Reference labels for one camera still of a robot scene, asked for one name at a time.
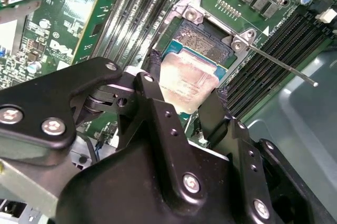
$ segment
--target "black plastic part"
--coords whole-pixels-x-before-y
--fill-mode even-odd
[[[256,211],[254,201],[262,201],[267,209],[272,203],[263,172],[259,151],[251,144],[247,128],[237,119],[228,121],[228,133],[213,148],[226,155],[231,162],[231,209],[238,223],[275,223],[275,216],[270,212],[268,219],[262,218]]]
[[[214,89],[204,103],[199,107],[199,119],[205,139],[211,147],[216,146],[227,134],[227,124],[230,119],[227,109],[225,89]]]
[[[271,150],[266,143],[273,146]],[[273,208],[285,223],[336,224],[315,194],[279,149],[261,139],[255,147],[261,153]]]
[[[231,209],[235,220],[238,223],[275,223],[272,212],[264,219],[255,209],[257,199],[272,209],[261,156],[252,145],[245,125],[230,115],[224,90],[213,90],[199,107],[199,118],[210,148],[230,159]]]
[[[146,58],[146,63],[142,67],[146,72],[156,79],[158,82],[160,80],[160,68],[162,64],[162,54],[161,52],[152,49]]]
[[[88,94],[122,75],[119,67],[108,69],[108,63],[97,57],[2,90],[0,108],[15,107],[24,116],[17,124],[0,123],[0,157],[39,165],[62,162],[75,140],[74,121]],[[58,136],[44,133],[41,126],[49,118],[62,120],[65,132]]]
[[[56,223],[235,224],[229,209],[229,162],[190,148],[209,194],[194,214],[165,203],[157,158],[149,140],[140,139],[76,175],[60,196]]]

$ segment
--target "silver screw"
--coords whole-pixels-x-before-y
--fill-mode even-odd
[[[144,78],[146,80],[148,80],[149,82],[153,82],[154,81],[153,78],[152,78],[152,76],[150,76],[150,75],[145,75]]]
[[[189,9],[189,10],[186,12],[186,15],[185,15],[185,16],[186,16],[187,20],[189,20],[189,21],[194,21],[194,20],[196,20],[197,13],[196,13],[195,10]]]
[[[42,123],[42,131],[48,135],[61,135],[65,132],[65,124],[58,118],[51,118]]]
[[[245,126],[242,122],[238,121],[237,124],[238,124],[239,127],[241,127],[242,129],[246,129],[246,126]]]
[[[0,122],[4,124],[16,124],[23,118],[23,114],[17,108],[7,107],[0,110]]]
[[[117,67],[113,63],[108,63],[105,65],[109,70],[117,70]]]
[[[241,44],[240,43],[237,43],[236,45],[235,45],[235,50],[240,50],[241,49]]]
[[[195,176],[186,174],[183,177],[183,182],[189,192],[197,193],[200,191],[200,184]]]
[[[266,207],[266,205],[259,199],[254,200],[254,206],[257,211],[257,213],[263,218],[263,219],[269,219],[269,211]]]
[[[266,141],[265,144],[267,145],[267,147],[271,150],[274,149],[274,146],[269,142],[269,141]]]

